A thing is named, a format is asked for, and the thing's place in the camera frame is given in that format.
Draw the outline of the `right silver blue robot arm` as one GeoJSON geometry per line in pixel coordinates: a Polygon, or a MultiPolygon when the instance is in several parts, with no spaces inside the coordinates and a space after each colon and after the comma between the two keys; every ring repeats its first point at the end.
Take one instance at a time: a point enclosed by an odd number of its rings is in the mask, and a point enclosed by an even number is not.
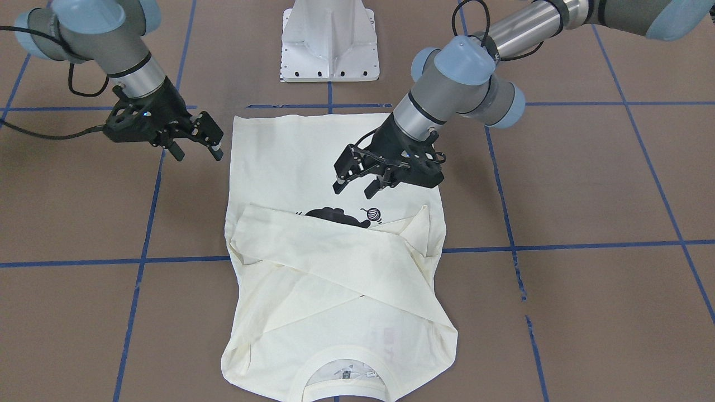
{"type": "Polygon", "coordinates": [[[224,133],[208,112],[193,116],[143,42],[161,24],[155,1],[52,1],[19,15],[11,31],[29,54],[71,65],[95,61],[118,101],[105,123],[87,129],[115,143],[146,142],[184,158],[189,139],[221,160],[224,133]]]}

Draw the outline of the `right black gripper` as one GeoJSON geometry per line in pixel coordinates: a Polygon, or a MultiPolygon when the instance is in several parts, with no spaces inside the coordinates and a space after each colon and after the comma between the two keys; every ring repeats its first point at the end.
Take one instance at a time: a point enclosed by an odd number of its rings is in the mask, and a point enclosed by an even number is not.
{"type": "Polygon", "coordinates": [[[118,96],[104,124],[104,135],[115,143],[148,142],[169,151],[181,162],[185,152],[176,139],[189,139],[210,151],[216,161],[222,160],[221,140],[224,132],[208,112],[192,116],[169,78],[153,93],[130,98],[120,85],[112,89],[118,96]]]}

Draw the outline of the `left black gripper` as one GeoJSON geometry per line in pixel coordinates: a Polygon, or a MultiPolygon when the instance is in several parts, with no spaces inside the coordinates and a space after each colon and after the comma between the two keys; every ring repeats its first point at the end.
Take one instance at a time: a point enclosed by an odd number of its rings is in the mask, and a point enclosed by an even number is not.
{"type": "Polygon", "coordinates": [[[424,188],[439,186],[444,181],[441,165],[445,155],[433,146],[437,131],[429,128],[426,133],[426,140],[414,140],[394,120],[386,120],[355,144],[347,145],[334,164],[334,193],[342,193],[348,183],[367,175],[375,175],[364,190],[367,199],[400,183],[424,188]]]}

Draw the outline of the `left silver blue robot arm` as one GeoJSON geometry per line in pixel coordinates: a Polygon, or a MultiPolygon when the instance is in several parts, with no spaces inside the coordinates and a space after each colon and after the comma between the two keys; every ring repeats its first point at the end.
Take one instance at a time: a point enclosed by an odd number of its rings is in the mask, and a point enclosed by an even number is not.
{"type": "Polygon", "coordinates": [[[369,144],[349,144],[334,165],[336,194],[366,175],[374,180],[364,191],[401,183],[434,188],[442,183],[444,153],[434,144],[455,115],[503,129],[521,118],[523,92],[495,73],[501,62],[535,53],[549,38],[583,25],[600,25],[648,39],[674,41],[690,33],[713,7],[712,1],[533,1],[499,21],[484,7],[486,27],[454,38],[438,49],[420,51],[411,74],[414,85],[369,144]]]}

